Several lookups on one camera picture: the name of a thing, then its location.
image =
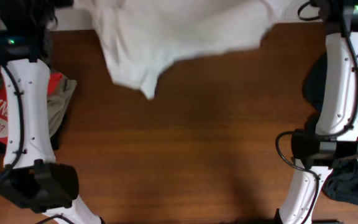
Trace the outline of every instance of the black fabric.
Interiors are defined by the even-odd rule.
[[[64,124],[66,123],[67,120],[67,115],[65,114],[63,119],[62,119],[62,123],[60,124],[59,128],[56,130],[55,134],[50,138],[50,143],[52,145],[52,149],[53,150],[58,150],[59,149],[59,136],[62,133]]]
[[[305,130],[313,133],[323,108],[326,85],[327,55],[313,66],[303,85],[303,96],[316,109],[305,124]],[[358,161],[338,161],[333,173],[323,185],[323,192],[331,199],[358,205]]]

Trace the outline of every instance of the wooden surface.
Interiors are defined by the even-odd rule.
[[[111,83],[94,32],[54,40],[54,67],[78,81],[56,156],[75,166],[94,213],[107,223],[274,216],[293,175],[274,139],[313,112],[301,88],[324,52],[320,24],[279,25],[258,50],[179,62],[152,101]],[[283,148],[289,157],[288,142]],[[41,218],[0,197],[0,223]],[[314,218],[356,224],[358,207],[323,195]]]

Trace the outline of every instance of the black wire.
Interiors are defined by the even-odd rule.
[[[351,56],[352,56],[352,59],[353,59],[353,62],[354,62],[354,71],[355,71],[355,76],[356,76],[356,90],[355,90],[355,96],[354,96],[354,104],[353,104],[353,109],[352,109],[352,115],[351,115],[351,118],[349,120],[349,123],[347,125],[345,125],[344,129],[342,131],[338,132],[338,133],[325,134],[325,135],[315,134],[315,137],[317,137],[317,138],[336,138],[338,136],[341,136],[341,135],[347,133],[349,130],[351,130],[353,128],[353,125],[354,125],[354,123],[355,123],[355,121],[357,119],[357,114],[358,114],[358,60],[357,60],[356,51],[354,50],[354,47],[353,47],[353,44],[352,44],[352,41],[351,41],[351,35],[350,35],[350,33],[349,33],[349,31],[348,31],[348,29],[346,27],[346,23],[345,23],[345,20],[344,20],[344,18],[342,16],[341,12],[340,12],[339,5],[337,4],[336,0],[329,0],[329,1],[333,6],[333,9],[335,10],[336,15],[341,18],[340,23],[341,23],[341,27],[342,27],[342,33],[345,36],[346,44],[347,44],[347,46],[349,48],[349,51],[351,53]],[[300,12],[308,5],[310,5],[310,2],[307,2],[304,5],[302,5],[300,7],[299,11],[298,11],[298,14],[300,15]],[[313,207],[315,206],[315,203],[316,203],[316,200],[317,200],[317,197],[318,197],[318,194],[319,194],[319,180],[320,180],[320,178],[312,170],[307,170],[307,169],[304,169],[302,167],[294,165],[287,158],[285,158],[285,156],[282,154],[282,152],[280,150],[280,139],[283,136],[294,135],[294,134],[300,134],[300,135],[308,136],[305,133],[299,133],[299,132],[295,132],[295,131],[287,131],[287,132],[281,133],[281,134],[279,134],[277,136],[276,141],[275,141],[275,145],[276,145],[276,150],[278,152],[278,155],[284,160],[284,162],[286,162],[289,166],[291,166],[292,168],[294,168],[296,170],[300,170],[300,171],[312,174],[316,179],[316,191],[315,191],[313,199],[311,201],[311,207],[308,210],[308,213],[306,214],[305,219],[301,223],[301,224],[305,224],[306,221],[309,219],[309,217],[311,215],[311,212],[313,210]]]
[[[16,154],[15,159],[13,160],[12,164],[7,165],[5,167],[5,170],[2,172],[2,174],[0,175],[0,183],[2,181],[4,181],[9,174],[12,172],[13,168],[16,166],[16,164],[19,162],[22,154],[23,154],[23,147],[24,147],[24,114],[23,114],[23,103],[22,103],[22,95],[23,93],[20,92],[19,87],[17,86],[17,83],[11,73],[11,71],[9,71],[9,69],[6,67],[5,64],[1,63],[2,68],[5,70],[5,72],[7,73],[9,79],[12,82],[14,91],[15,91],[15,95],[17,97],[17,104],[19,107],[19,121],[20,121],[20,141],[19,141],[19,149],[14,152]]]
[[[317,135],[317,137],[321,137],[321,138],[336,138],[338,136],[345,134],[346,132],[348,132],[348,130],[353,128],[353,124],[355,123],[355,121],[357,119],[357,115],[358,115],[358,60],[357,60],[356,51],[354,50],[354,47],[353,47],[353,44],[351,41],[351,35],[346,28],[345,19],[343,18],[342,13],[339,10],[340,9],[339,5],[337,4],[336,0],[329,0],[329,2],[333,5],[333,9],[335,10],[336,15],[341,18],[340,22],[341,22],[341,27],[342,27],[342,33],[345,36],[346,44],[347,44],[347,47],[349,48],[349,51],[351,53],[353,63],[354,63],[354,71],[355,71],[355,75],[356,75],[356,90],[355,90],[355,95],[354,95],[354,104],[353,104],[353,109],[352,109],[352,115],[351,115],[351,118],[350,118],[348,124],[345,125],[344,129],[338,133]]]
[[[311,3],[308,1],[308,2],[304,3],[303,5],[301,5],[301,7],[299,7],[299,9],[298,9],[298,17],[299,17],[300,20],[302,20],[302,21],[308,21],[308,22],[309,22],[309,21],[316,21],[316,20],[319,20],[319,19],[320,19],[319,16],[309,17],[309,18],[307,18],[307,17],[302,17],[302,16],[301,16],[302,11],[303,11],[306,7],[310,6],[310,4],[311,4]]]
[[[65,220],[68,224],[74,224],[74,223],[73,223],[72,221],[70,221],[68,218],[64,217],[63,214],[51,216],[51,217],[49,217],[49,218],[46,218],[46,219],[44,219],[44,220],[42,220],[42,221],[37,222],[36,224],[44,224],[44,223],[46,223],[46,222],[48,222],[48,221],[50,221],[50,220],[54,220],[54,219],[56,219],[56,218],[59,218],[59,219],[61,219],[61,220]]]
[[[284,160],[285,163],[287,163],[290,167],[292,167],[292,168],[294,168],[296,170],[307,172],[307,173],[313,175],[313,177],[316,179],[316,189],[315,189],[315,192],[314,192],[313,199],[311,201],[310,208],[308,210],[308,213],[306,214],[305,219],[301,223],[301,224],[305,224],[306,221],[309,219],[309,217],[311,215],[311,212],[313,211],[314,205],[316,204],[316,201],[317,201],[317,196],[318,196],[319,188],[320,188],[320,177],[318,176],[317,173],[313,172],[312,170],[308,170],[308,169],[302,168],[300,166],[294,165],[287,158],[285,158],[285,156],[281,152],[281,150],[280,150],[280,139],[282,137],[286,136],[286,135],[293,135],[293,134],[303,134],[303,133],[299,133],[299,132],[296,132],[296,131],[286,131],[284,133],[281,133],[281,134],[279,134],[277,136],[276,141],[275,141],[275,145],[276,145],[276,150],[277,150],[278,155]]]

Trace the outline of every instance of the white wall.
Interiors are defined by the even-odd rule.
[[[290,7],[287,9],[281,22],[300,22],[298,20],[298,8],[307,0],[293,0]],[[318,10],[308,7],[302,13],[303,16],[315,16]],[[59,26],[57,30],[83,30],[92,29],[92,20],[86,11],[77,9],[60,9],[57,11]]]

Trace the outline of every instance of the black clamp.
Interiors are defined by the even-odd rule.
[[[77,173],[72,166],[44,164],[14,169],[0,181],[0,195],[19,208],[43,213],[52,208],[70,208],[79,192]]]
[[[312,166],[332,167],[335,161],[358,158],[358,141],[330,141],[303,133],[291,138],[295,159],[300,159],[305,169]]]

